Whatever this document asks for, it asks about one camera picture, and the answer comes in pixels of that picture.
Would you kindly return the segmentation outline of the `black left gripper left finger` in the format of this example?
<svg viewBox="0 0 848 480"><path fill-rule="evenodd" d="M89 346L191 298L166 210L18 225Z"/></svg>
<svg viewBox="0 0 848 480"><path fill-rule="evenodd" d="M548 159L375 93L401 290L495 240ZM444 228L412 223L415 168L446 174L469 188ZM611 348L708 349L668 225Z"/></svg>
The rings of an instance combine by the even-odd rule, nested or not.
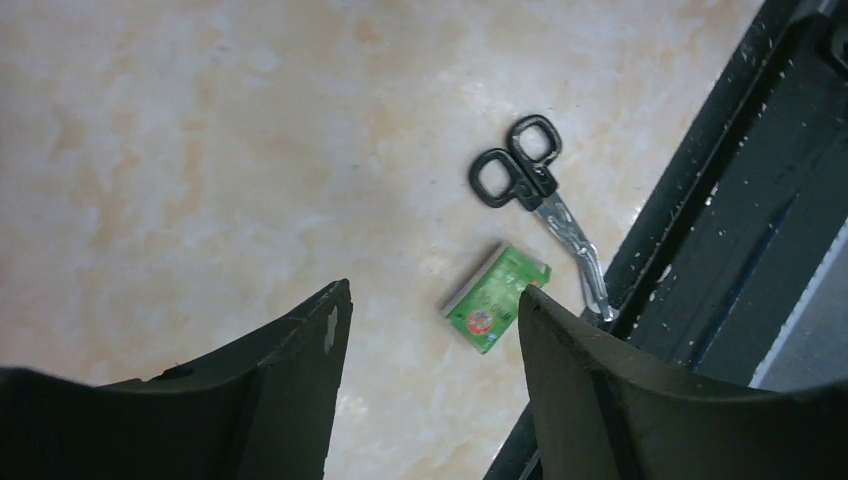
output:
<svg viewBox="0 0 848 480"><path fill-rule="evenodd" d="M320 479L353 304L328 284L286 315L143 381L1 371L5 479Z"/></svg>

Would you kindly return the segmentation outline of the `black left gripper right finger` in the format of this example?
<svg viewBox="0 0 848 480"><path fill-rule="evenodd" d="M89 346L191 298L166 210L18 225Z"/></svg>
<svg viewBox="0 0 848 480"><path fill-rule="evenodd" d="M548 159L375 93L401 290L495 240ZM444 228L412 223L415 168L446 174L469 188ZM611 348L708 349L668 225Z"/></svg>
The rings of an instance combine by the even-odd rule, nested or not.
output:
<svg viewBox="0 0 848 480"><path fill-rule="evenodd" d="M843 479L847 386L778 393L667 364L536 287L517 327L547 479Z"/></svg>

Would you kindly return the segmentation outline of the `black handled scissors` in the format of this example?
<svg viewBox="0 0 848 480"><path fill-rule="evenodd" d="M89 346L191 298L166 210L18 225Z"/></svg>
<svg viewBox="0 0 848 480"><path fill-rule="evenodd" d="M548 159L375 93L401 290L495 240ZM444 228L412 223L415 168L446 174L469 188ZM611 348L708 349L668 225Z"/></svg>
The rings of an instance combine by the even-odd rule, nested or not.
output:
<svg viewBox="0 0 848 480"><path fill-rule="evenodd" d="M547 149L538 157L530 155L521 144L522 134L532 129L546 139ZM611 303L597 249L557 193L559 184L550 171L550 164L562 149L561 136L547 117L525 116L510 127L503 148L486 150L473 160L468 182L478 199L490 208L501 208L516 200L526 211L535 214L574 258L586 306L602 322L610 323L617 318L618 311ZM491 192L481 180L483 169L491 162L500 164L509 179L499 193Z"/></svg>

